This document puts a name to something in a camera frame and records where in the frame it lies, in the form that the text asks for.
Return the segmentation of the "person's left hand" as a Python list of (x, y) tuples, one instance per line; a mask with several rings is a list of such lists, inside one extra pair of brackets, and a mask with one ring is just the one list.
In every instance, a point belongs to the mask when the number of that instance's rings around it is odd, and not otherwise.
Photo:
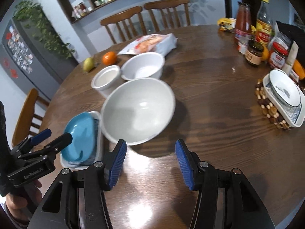
[[(39, 190), (42, 187), (42, 183), (39, 180), (35, 180), (34, 187), (36, 203), (39, 204), (42, 200), (42, 192)], [(23, 209), (27, 207), (27, 200), (25, 198), (9, 193), (6, 195), (6, 206), (10, 214), (17, 221), (29, 221), (28, 216), (23, 212)]]

